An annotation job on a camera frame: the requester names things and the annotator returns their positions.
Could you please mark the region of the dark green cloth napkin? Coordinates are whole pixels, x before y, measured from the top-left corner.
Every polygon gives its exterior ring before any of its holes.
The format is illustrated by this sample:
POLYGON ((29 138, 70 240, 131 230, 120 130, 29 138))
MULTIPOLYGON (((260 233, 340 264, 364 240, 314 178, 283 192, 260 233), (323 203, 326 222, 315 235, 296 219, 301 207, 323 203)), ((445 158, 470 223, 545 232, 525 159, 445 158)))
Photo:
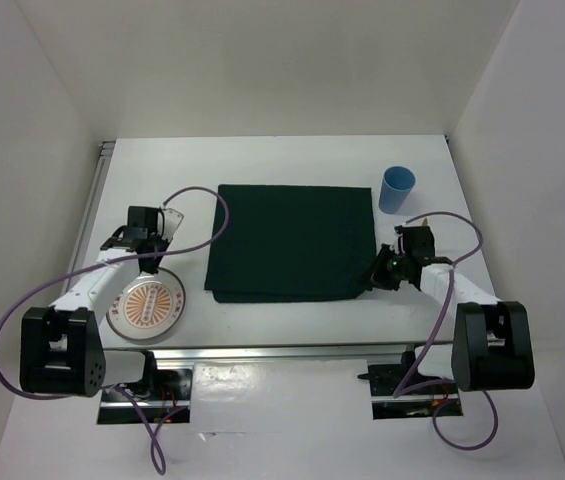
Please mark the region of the dark green cloth napkin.
POLYGON ((364 187, 219 186, 205 288, 219 303, 355 299, 376 258, 364 187))

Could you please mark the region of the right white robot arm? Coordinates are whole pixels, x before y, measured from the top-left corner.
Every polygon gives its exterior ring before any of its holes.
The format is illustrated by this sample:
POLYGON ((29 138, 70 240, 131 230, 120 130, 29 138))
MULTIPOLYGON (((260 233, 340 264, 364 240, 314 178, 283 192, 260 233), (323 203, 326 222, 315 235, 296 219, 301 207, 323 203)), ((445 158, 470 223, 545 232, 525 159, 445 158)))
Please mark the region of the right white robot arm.
POLYGON ((396 291, 404 283, 435 300, 440 313, 416 358, 398 369, 393 395, 422 391, 433 379, 424 360, 447 316, 454 319, 451 381, 464 392, 526 390, 535 382, 535 365, 526 308, 504 301, 456 272, 458 261, 438 256, 428 226, 400 225, 396 242, 382 245, 368 272, 368 283, 396 291))

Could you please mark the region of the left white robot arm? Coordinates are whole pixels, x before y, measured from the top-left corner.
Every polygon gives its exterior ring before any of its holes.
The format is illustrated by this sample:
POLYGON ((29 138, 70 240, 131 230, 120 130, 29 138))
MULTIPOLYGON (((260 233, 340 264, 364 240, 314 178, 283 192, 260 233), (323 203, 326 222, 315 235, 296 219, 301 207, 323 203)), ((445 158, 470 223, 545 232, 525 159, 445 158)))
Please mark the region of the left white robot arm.
POLYGON ((124 288, 155 273, 183 215, 131 206, 127 223, 103 242, 93 269, 45 308, 22 318, 20 386, 28 394, 92 397, 103 386, 106 359, 99 323, 124 288))

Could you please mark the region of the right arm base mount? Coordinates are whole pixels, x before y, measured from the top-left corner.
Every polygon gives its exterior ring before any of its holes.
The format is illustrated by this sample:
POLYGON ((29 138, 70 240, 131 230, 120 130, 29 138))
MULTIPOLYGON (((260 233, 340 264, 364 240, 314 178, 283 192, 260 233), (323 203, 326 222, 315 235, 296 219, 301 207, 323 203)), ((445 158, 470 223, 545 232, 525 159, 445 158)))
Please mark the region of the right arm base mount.
POLYGON ((373 419, 430 418, 438 407, 443 407, 442 417, 462 416, 458 390, 450 380, 433 385, 436 377, 415 372, 405 386, 400 387, 415 360, 415 353, 406 351, 399 361, 371 363, 357 375, 357 379, 369 387, 373 419))

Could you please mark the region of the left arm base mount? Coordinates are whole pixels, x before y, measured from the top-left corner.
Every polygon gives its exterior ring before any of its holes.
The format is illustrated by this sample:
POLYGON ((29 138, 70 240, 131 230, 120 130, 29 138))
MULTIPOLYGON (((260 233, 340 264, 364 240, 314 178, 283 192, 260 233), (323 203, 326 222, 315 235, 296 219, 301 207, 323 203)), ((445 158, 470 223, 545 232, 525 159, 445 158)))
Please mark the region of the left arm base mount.
POLYGON ((192 365, 147 370, 137 382, 121 384, 120 390, 111 388, 102 392, 97 424, 140 424, 142 419, 132 401, 136 402, 149 424, 157 425, 161 421, 189 423, 192 386, 192 365))

